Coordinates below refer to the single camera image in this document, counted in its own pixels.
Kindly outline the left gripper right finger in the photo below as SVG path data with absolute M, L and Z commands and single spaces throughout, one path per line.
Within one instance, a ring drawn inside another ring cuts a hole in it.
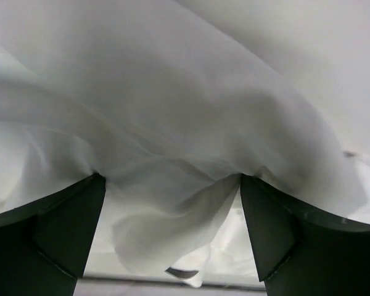
M 370 296 L 370 224 L 243 176 L 240 196 L 258 278 L 269 296 Z

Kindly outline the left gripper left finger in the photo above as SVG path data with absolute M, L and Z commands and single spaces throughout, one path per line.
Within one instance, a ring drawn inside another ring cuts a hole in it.
M 73 295 L 104 197 L 105 178 L 95 173 L 0 213 L 0 295 Z

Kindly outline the white t shirt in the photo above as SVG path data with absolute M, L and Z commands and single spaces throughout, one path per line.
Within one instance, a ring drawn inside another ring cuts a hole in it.
M 95 172 L 90 273 L 255 277 L 241 175 L 370 223 L 370 1 L 0 1 L 0 213 Z

